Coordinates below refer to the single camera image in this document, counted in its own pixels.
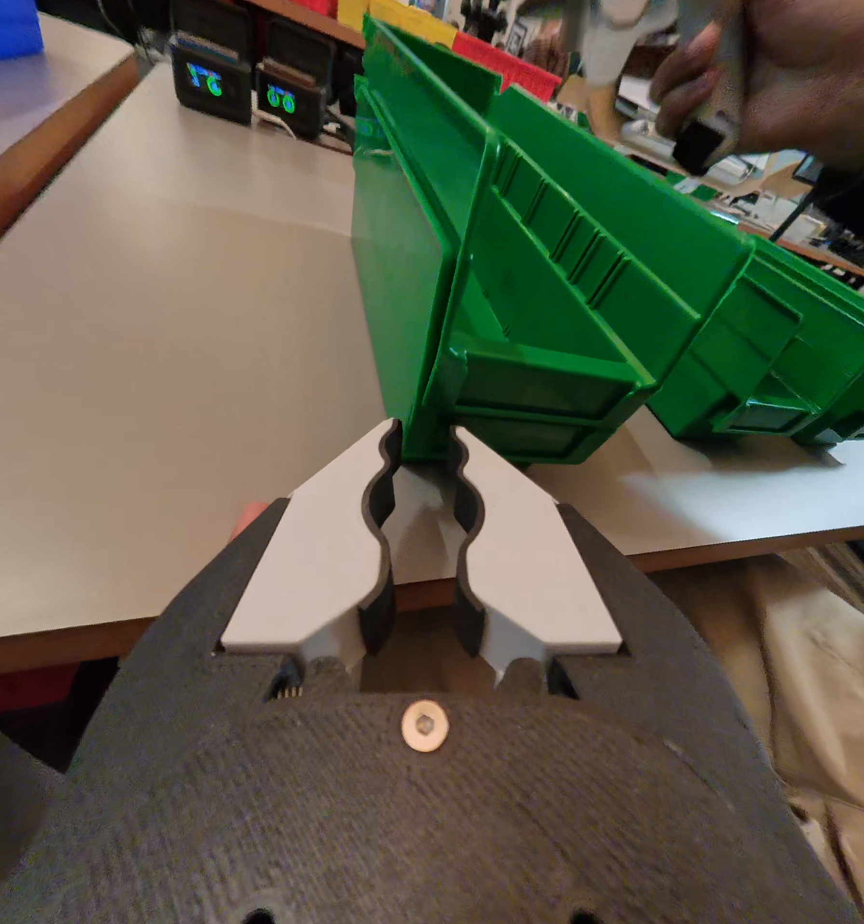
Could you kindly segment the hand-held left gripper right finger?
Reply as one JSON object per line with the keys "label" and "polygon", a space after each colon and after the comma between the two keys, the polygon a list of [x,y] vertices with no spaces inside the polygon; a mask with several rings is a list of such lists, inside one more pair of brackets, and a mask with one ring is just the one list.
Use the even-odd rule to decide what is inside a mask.
{"label": "hand-held left gripper right finger", "polygon": [[449,469],[464,532],[454,630],[495,686],[517,661],[544,677],[558,657],[619,654],[622,634],[553,497],[461,425]]}

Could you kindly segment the small yellow bin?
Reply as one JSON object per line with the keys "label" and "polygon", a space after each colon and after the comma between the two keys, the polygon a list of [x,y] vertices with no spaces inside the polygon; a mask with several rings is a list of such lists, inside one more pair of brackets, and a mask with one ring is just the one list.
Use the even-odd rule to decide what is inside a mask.
{"label": "small yellow bin", "polygon": [[458,30],[417,6],[400,1],[337,1],[337,22],[358,32],[363,31],[365,17],[382,20],[432,44],[452,48]]}

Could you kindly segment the wood-edged grey table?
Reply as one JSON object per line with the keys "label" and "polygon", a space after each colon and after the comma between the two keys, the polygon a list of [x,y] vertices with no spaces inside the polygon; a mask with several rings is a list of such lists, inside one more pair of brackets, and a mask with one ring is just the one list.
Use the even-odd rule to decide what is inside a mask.
{"label": "wood-edged grey table", "polygon": [[0,61],[0,238],[140,79],[124,40],[38,17],[43,52]]}

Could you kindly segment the person's right hand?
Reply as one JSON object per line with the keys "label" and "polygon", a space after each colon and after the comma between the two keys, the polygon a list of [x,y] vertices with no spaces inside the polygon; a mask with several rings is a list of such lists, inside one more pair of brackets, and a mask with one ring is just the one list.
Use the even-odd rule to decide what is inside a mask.
{"label": "person's right hand", "polygon": [[864,172],[864,1],[742,8],[747,82],[734,152],[797,150]]}

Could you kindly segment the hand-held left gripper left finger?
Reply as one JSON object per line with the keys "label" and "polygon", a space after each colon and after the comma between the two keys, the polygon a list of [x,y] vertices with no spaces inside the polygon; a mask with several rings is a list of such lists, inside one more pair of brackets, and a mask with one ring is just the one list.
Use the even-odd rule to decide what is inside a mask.
{"label": "hand-held left gripper left finger", "polygon": [[402,423],[390,418],[303,482],[220,638],[230,654],[338,660],[358,672],[395,618],[390,547]]}

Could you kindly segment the grey desk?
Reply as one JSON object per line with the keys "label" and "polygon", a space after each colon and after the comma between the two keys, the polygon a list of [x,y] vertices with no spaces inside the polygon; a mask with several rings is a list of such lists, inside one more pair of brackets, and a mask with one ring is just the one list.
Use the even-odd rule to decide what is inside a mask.
{"label": "grey desk", "polygon": [[[272,502],[380,431],[350,157],[158,65],[0,240],[0,675],[122,656]],[[510,476],[645,573],[864,537],[864,442],[694,447],[639,410]]]}

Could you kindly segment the black timer display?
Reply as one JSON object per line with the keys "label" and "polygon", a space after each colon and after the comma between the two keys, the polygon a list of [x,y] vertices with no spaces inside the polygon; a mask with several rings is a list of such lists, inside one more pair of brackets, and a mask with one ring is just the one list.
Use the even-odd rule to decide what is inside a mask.
{"label": "black timer display", "polygon": [[172,1],[170,18],[168,50],[180,104],[248,127],[253,37],[247,11],[229,2]]}
{"label": "black timer display", "polygon": [[335,52],[335,42],[321,32],[273,17],[255,68],[255,114],[298,138],[316,141],[330,102]]}

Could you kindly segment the long red ribbed bin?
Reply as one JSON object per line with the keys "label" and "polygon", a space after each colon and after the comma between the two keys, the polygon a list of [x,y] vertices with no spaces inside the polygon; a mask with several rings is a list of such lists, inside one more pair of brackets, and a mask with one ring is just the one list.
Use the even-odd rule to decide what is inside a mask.
{"label": "long red ribbed bin", "polygon": [[451,50],[500,75],[502,90],[510,85],[516,85],[545,103],[551,101],[563,81],[562,77],[499,50],[467,32],[458,31],[456,33],[452,40]]}

